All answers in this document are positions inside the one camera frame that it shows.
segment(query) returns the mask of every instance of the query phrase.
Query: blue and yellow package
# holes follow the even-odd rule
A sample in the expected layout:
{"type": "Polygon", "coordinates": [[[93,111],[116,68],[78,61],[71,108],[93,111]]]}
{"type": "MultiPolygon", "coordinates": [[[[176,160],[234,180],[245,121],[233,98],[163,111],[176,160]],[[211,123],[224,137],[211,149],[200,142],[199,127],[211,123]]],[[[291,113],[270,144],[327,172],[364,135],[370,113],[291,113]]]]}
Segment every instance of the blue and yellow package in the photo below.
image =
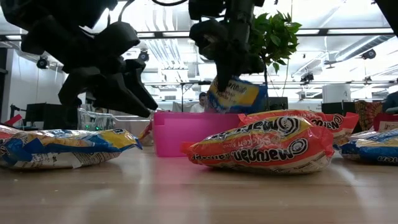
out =
{"type": "Polygon", "coordinates": [[[398,165],[398,129],[383,133],[366,131],[354,134],[339,146],[345,159],[374,164],[398,165]]]}
{"type": "Polygon", "coordinates": [[[0,166],[11,169],[78,168],[114,159],[136,137],[123,129],[107,131],[21,131],[0,146],[0,166]]]}
{"type": "Polygon", "coordinates": [[[257,113],[266,106],[267,87],[233,77],[224,92],[214,79],[208,90],[207,111],[216,113],[257,113]]]}

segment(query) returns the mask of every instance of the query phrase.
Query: green plant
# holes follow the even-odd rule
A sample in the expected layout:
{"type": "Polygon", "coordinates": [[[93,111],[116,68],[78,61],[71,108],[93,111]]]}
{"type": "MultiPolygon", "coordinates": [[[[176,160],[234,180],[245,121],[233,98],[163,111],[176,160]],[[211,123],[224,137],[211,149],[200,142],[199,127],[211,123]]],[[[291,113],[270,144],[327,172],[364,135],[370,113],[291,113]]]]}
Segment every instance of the green plant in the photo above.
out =
{"type": "Polygon", "coordinates": [[[249,36],[250,52],[258,54],[264,64],[279,71],[279,65],[286,65],[283,59],[290,59],[297,51],[297,36],[295,35],[302,25],[292,22],[288,13],[278,12],[274,16],[269,13],[253,18],[249,36]]]}

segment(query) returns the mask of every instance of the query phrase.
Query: ceiling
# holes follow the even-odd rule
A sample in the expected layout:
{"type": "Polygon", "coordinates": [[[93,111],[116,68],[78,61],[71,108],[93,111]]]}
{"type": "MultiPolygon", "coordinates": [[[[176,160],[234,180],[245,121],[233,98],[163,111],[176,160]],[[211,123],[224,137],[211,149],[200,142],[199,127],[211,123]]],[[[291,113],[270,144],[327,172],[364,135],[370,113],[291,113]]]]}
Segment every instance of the ceiling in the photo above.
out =
{"type": "MultiPolygon", "coordinates": [[[[111,14],[111,21],[117,20],[125,2],[120,2],[111,14]]],[[[263,12],[291,13],[294,22],[299,22],[302,28],[368,28],[389,27],[389,24],[372,0],[283,0],[278,5],[274,1],[266,0],[264,7],[256,8],[255,14],[263,12]]],[[[94,32],[100,32],[106,27],[108,11],[104,12],[101,19],[94,27],[94,32]]],[[[175,7],[162,7],[152,3],[150,0],[136,0],[129,6],[124,14],[123,21],[130,23],[137,31],[165,31],[180,30],[187,31],[193,24],[188,14],[188,5],[182,4],[175,7]]],[[[8,24],[3,15],[0,15],[0,34],[24,33],[18,27],[8,24]]],[[[376,46],[374,50],[377,57],[372,60],[363,60],[353,57],[341,63],[333,64],[333,69],[326,69],[326,60],[331,60],[331,55],[340,52],[355,43],[364,40],[364,36],[330,36],[330,37],[299,37],[298,51],[291,56],[288,66],[281,66],[276,73],[273,68],[268,72],[273,82],[300,81],[302,75],[311,72],[315,81],[361,81],[364,77],[373,76],[373,80],[395,80],[397,78],[395,66],[397,63],[396,51],[398,44],[396,37],[391,38],[376,46]]],[[[216,75],[215,66],[204,63],[197,53],[195,44],[189,39],[162,39],[142,40],[141,44],[126,52],[125,58],[136,58],[141,49],[148,50],[149,61],[143,82],[189,82],[198,80],[211,80],[216,75]]],[[[252,82],[263,82],[263,74],[243,75],[243,79],[252,82]]],[[[181,95],[179,88],[158,87],[151,91],[154,95],[181,95]]],[[[384,91],[388,85],[372,86],[374,92],[384,91]]],[[[300,85],[274,85],[270,83],[270,96],[297,97],[297,92],[302,91],[300,85]]],[[[199,91],[205,91],[205,86],[196,86],[187,90],[185,98],[197,97],[199,91]]],[[[322,86],[310,86],[305,91],[322,91],[322,86]]]]}

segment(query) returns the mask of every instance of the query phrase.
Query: table surface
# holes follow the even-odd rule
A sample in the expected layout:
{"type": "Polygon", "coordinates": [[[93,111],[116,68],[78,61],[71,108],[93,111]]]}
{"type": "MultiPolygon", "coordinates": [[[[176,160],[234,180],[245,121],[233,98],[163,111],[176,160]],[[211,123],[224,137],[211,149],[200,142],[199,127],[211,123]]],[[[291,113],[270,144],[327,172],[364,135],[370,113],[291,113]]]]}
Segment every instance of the table surface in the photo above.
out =
{"type": "Polygon", "coordinates": [[[212,170],[151,149],[80,169],[0,169],[0,223],[398,223],[398,167],[336,156],[315,174],[212,170]]]}

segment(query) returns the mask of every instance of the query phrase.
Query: pink bin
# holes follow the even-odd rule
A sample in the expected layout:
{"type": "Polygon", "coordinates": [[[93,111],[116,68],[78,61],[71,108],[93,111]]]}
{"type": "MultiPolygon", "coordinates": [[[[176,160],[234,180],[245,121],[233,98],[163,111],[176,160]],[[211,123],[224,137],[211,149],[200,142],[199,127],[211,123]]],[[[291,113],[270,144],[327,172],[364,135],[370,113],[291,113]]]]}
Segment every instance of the pink bin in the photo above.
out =
{"type": "Polygon", "coordinates": [[[154,142],[159,157],[182,157],[181,143],[200,142],[212,134],[238,127],[237,114],[155,113],[154,142]]]}

